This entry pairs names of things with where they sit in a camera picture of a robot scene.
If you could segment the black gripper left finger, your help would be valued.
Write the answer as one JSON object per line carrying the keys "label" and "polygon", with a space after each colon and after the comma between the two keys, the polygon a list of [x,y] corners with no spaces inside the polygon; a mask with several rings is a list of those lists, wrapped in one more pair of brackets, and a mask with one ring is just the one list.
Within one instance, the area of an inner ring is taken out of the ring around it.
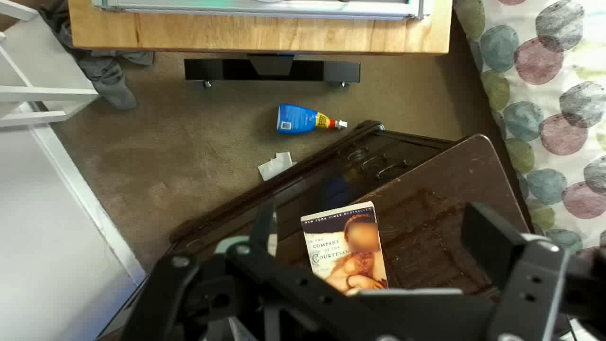
{"label": "black gripper left finger", "polygon": [[184,293],[197,270],[193,255],[163,255],[140,289],[122,341],[169,341]]}

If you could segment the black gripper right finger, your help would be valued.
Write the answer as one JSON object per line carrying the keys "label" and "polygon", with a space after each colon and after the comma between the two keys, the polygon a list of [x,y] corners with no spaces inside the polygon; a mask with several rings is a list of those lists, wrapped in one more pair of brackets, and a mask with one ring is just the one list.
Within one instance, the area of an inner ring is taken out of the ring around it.
{"label": "black gripper right finger", "polygon": [[464,208],[462,244],[500,289],[487,341],[551,341],[570,253],[542,236],[527,240],[481,202]]}

